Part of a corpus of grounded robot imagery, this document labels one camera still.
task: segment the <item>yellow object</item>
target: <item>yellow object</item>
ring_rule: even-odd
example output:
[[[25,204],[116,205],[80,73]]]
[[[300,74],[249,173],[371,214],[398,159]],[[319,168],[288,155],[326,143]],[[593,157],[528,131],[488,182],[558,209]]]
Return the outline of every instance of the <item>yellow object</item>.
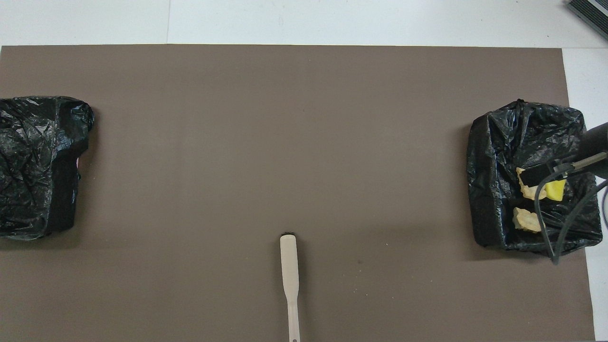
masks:
[[[561,201],[564,199],[564,186],[566,180],[552,181],[545,185],[545,191],[547,191],[547,198],[554,201]]]

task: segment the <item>brown board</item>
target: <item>brown board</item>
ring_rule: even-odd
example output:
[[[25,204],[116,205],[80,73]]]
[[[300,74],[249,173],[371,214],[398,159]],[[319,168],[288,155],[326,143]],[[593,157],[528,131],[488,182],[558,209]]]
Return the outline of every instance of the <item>brown board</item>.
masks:
[[[561,51],[3,47],[0,96],[97,113],[70,231],[0,242],[1,341],[592,340],[585,254],[472,236],[471,122],[568,104]]]

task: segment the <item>white surface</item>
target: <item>white surface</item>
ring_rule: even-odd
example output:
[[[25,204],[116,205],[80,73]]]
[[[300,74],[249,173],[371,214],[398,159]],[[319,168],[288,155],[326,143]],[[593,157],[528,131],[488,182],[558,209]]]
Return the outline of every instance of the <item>white surface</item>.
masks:
[[[167,42],[169,0],[0,0],[0,45]]]
[[[587,126],[608,121],[608,41],[562,0],[0,0],[0,46],[139,43],[603,47],[564,49],[564,67]],[[587,263],[608,340],[608,242]]]
[[[570,106],[583,112],[587,128],[608,121],[608,49],[564,49]],[[604,239],[608,230],[603,225]],[[608,340],[608,242],[586,248],[596,340]]]
[[[562,0],[171,0],[168,42],[608,47]]]

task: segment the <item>black ribbed object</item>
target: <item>black ribbed object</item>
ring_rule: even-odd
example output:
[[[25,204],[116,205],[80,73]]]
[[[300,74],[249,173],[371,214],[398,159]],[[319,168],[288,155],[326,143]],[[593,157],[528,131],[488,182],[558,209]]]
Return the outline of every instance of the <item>black ribbed object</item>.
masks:
[[[568,7],[608,39],[608,0],[572,0]]]

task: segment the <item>white floor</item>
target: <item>white floor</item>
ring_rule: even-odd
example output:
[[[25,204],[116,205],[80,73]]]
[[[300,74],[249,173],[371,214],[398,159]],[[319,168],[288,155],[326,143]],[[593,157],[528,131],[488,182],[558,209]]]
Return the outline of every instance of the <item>white floor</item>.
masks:
[[[561,47],[570,105],[608,120],[608,40],[562,0],[0,0],[0,46],[143,43]],[[608,243],[587,264],[608,340]]]

